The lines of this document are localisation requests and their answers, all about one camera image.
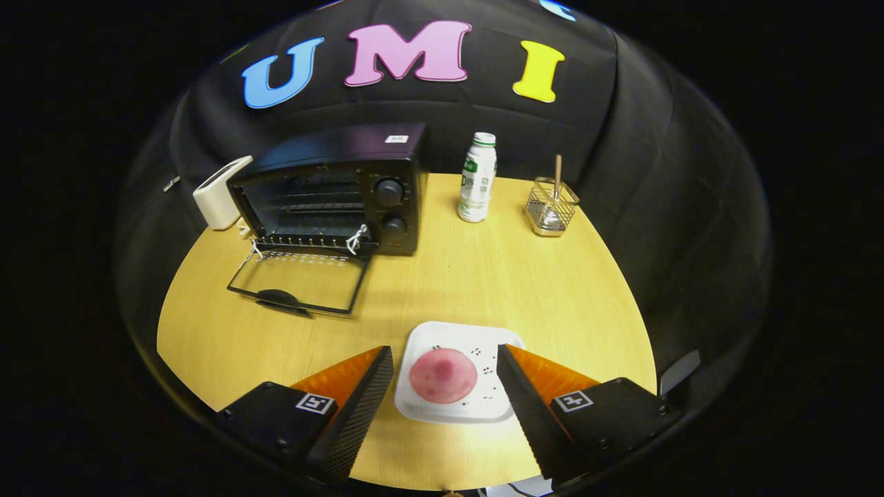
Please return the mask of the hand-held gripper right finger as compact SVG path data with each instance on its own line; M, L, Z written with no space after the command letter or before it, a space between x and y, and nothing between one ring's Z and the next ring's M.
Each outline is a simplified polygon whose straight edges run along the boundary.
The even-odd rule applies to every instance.
M541 475L555 484L615 468L683 418L625 377L600 382L511 344L499 345L496 359Z

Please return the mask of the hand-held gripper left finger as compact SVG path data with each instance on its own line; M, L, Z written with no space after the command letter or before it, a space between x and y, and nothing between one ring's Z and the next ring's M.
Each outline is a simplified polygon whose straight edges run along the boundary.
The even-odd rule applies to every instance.
M338 484L349 478L392 377L391 347L374 347L290 386L262 382L215 417L275 465Z

